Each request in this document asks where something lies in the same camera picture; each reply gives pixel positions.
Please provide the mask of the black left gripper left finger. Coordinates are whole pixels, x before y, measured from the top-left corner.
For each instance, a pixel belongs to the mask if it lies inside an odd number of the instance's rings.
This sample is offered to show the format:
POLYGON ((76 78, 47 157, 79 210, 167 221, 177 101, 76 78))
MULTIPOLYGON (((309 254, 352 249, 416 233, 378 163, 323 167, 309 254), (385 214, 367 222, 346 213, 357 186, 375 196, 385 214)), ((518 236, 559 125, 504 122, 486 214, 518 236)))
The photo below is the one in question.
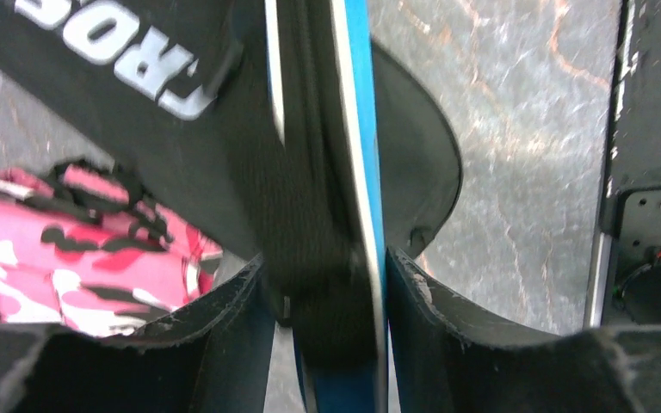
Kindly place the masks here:
POLYGON ((0 412, 260 412, 275 324, 247 263, 130 336, 0 324, 0 412))

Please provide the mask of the blue Sport racket cover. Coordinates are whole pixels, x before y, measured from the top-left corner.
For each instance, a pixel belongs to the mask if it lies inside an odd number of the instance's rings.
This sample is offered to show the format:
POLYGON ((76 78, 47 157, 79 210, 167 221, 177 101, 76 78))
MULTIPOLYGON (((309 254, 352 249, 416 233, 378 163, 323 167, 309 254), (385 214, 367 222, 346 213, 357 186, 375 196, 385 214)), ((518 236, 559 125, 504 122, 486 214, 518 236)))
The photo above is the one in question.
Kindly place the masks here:
POLYGON ((368 7, 267 1, 278 137, 252 215, 309 412, 385 412, 385 239, 368 7))

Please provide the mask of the black Crossway racket cover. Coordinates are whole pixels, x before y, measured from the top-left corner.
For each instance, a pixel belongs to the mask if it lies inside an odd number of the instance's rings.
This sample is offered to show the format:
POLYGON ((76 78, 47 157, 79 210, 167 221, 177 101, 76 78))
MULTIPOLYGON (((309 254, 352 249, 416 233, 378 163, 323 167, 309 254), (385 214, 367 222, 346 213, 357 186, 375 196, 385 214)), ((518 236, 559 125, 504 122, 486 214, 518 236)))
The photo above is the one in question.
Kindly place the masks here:
MULTIPOLYGON (((231 253, 256 244, 226 175, 214 85, 228 24, 260 1, 0 1, 0 69, 231 253)), ((454 210, 459 147, 427 90, 373 44, 386 242, 418 256, 454 210)))

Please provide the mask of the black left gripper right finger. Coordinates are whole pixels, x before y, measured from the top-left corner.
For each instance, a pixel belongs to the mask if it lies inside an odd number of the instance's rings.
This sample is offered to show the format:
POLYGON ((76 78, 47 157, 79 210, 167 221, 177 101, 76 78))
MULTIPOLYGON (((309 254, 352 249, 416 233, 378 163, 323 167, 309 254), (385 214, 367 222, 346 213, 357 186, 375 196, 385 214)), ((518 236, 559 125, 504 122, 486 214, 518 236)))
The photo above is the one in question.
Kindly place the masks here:
POLYGON ((661 326, 556 336, 486 310, 386 256, 403 412, 661 412, 661 326))

